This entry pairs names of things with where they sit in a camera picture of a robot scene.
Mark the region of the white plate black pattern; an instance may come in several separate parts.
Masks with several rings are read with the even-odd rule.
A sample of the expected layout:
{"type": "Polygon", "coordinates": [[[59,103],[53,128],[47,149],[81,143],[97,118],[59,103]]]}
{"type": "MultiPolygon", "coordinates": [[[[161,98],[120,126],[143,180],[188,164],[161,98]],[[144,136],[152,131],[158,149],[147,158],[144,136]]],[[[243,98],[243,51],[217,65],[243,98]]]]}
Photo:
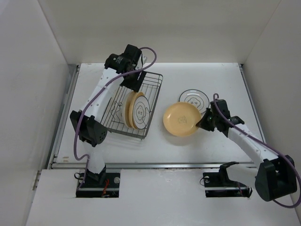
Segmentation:
{"type": "Polygon", "coordinates": [[[150,119],[150,104],[145,96],[140,96],[134,104],[133,119],[137,129],[144,129],[150,119]]]}

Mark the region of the white plate dark rim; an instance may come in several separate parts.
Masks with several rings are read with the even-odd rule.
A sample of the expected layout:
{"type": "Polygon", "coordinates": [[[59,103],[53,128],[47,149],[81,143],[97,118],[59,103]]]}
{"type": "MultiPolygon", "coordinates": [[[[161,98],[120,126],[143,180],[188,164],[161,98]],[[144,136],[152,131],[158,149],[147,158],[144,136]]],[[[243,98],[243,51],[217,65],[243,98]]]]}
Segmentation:
{"type": "Polygon", "coordinates": [[[186,102],[194,105],[202,115],[210,105],[208,96],[198,89],[188,89],[182,92],[179,96],[179,102],[186,102]]]}

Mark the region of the beige yellow plate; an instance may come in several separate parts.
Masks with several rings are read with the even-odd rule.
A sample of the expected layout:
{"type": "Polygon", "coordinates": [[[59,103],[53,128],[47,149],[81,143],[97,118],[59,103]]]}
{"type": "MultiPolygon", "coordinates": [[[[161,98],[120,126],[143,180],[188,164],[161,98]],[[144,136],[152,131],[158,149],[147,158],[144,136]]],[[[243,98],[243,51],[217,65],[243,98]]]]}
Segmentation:
{"type": "Polygon", "coordinates": [[[133,119],[133,112],[134,112],[135,101],[140,96],[144,96],[144,94],[142,92],[131,91],[130,93],[128,93],[127,97],[124,99],[123,120],[129,128],[137,129],[137,127],[134,123],[134,119],[133,119]]]}

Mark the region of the grey wire dish rack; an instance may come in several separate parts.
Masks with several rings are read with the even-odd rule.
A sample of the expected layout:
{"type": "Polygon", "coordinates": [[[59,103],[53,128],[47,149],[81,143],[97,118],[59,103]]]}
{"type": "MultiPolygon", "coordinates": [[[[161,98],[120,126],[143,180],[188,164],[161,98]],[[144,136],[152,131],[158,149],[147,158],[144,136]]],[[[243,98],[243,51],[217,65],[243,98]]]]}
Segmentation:
{"type": "Polygon", "coordinates": [[[138,139],[147,136],[157,104],[163,75],[143,72],[138,92],[119,86],[110,98],[101,124],[109,132],[138,139]]]}

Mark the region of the white plate green rim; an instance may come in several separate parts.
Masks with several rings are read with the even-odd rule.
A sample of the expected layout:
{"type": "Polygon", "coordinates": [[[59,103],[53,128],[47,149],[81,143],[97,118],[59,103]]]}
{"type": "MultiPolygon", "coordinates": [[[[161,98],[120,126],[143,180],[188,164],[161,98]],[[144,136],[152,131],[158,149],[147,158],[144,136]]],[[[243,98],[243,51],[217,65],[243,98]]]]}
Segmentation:
{"type": "Polygon", "coordinates": [[[118,115],[118,117],[122,123],[126,123],[125,110],[126,110],[125,106],[120,102],[119,103],[119,111],[116,112],[116,114],[118,115]]]}

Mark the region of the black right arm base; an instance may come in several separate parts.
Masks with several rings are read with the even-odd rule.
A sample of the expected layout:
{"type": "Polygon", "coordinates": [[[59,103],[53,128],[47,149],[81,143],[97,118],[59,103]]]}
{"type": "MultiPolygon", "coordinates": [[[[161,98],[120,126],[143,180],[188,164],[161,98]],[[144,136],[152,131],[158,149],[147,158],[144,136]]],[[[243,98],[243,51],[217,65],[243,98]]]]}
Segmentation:
{"type": "Polygon", "coordinates": [[[250,198],[253,190],[240,182],[232,181],[228,177],[226,169],[239,164],[236,161],[222,164],[218,171],[203,172],[200,184],[205,188],[206,198],[243,197],[250,198]]]}

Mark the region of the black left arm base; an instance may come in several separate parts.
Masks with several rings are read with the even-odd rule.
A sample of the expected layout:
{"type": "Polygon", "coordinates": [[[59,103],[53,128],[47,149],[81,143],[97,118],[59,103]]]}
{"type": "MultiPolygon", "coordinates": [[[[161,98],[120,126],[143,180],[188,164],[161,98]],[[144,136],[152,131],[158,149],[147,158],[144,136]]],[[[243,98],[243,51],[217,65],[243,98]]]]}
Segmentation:
{"type": "Polygon", "coordinates": [[[86,177],[77,198],[119,198],[120,172],[106,172],[100,182],[86,177]]]}

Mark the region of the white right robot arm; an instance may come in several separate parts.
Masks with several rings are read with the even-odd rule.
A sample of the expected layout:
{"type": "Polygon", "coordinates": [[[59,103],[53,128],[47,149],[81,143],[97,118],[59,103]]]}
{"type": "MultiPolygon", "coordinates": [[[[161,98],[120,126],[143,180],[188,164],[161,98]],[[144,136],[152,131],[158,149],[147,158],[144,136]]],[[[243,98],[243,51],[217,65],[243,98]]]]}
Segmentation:
{"type": "Polygon", "coordinates": [[[207,131],[218,130],[238,145],[256,165],[252,169],[236,161],[224,163],[218,172],[203,174],[204,179],[208,180],[206,187],[244,185],[256,190],[266,202],[297,191],[301,178],[293,159],[256,138],[241,118],[231,116],[225,100],[215,97],[197,127],[207,131]]]}

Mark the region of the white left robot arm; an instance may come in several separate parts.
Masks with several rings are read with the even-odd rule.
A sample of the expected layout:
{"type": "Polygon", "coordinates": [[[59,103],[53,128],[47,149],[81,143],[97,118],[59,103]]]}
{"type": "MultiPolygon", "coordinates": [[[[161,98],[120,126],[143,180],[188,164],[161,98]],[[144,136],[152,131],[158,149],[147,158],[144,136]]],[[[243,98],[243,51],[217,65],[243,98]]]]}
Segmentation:
{"type": "Polygon", "coordinates": [[[73,154],[76,160],[86,158],[84,173],[77,177],[81,183],[89,181],[99,187],[105,182],[106,165],[103,155],[95,147],[107,136],[107,128],[101,120],[105,108],[114,91],[123,85],[138,91],[141,85],[141,73],[147,69],[144,48],[128,44],[121,54],[111,54],[104,63],[101,77],[84,106],[73,110],[70,120],[75,131],[73,154]]]}

